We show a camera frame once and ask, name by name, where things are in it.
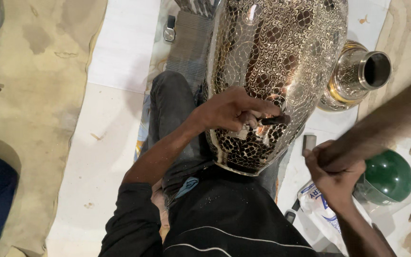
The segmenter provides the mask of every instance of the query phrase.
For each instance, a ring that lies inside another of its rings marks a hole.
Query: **engraved brass vase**
[[[318,108],[339,112],[355,107],[369,91],[386,85],[390,76],[391,61],[385,53],[369,52],[362,44],[347,40]]]
[[[215,163],[257,176],[288,148],[314,111],[345,44],[347,0],[220,0],[204,100],[237,85],[289,115],[288,124],[206,131]]]

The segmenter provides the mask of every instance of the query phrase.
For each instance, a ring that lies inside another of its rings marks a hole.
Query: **green helmet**
[[[411,168],[392,150],[366,160],[363,184],[358,190],[368,201],[378,205],[402,202],[411,193]]]

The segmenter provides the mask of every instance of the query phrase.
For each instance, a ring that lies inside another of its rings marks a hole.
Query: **gray trousers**
[[[150,126],[141,155],[180,126],[196,108],[188,82],[180,73],[174,71],[165,71],[153,80],[150,101]],[[255,178],[272,199],[275,199],[277,194],[275,183],[283,156],[284,154]],[[164,174],[162,187],[166,206],[169,207],[174,202],[175,195],[186,179],[212,165],[212,153],[205,134],[201,133],[191,140]]]

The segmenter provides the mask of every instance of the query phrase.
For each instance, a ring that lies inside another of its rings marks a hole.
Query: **black shirt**
[[[169,209],[164,244],[150,185],[122,184],[99,256],[317,256],[254,178],[217,166],[197,177]]]

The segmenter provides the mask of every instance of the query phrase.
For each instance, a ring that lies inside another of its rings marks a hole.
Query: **craftsman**
[[[275,204],[275,177],[261,181],[226,171],[213,164],[204,142],[208,129],[237,132],[244,124],[254,126],[260,114],[278,116],[277,106],[230,87],[196,108],[185,78],[171,71],[155,78],[150,96],[146,151],[123,178],[100,257],[317,256]],[[338,216],[350,255],[394,256],[352,202],[364,161],[334,175],[318,167],[318,152],[329,143],[303,155]],[[164,243],[159,210],[150,200],[160,179],[170,224]]]

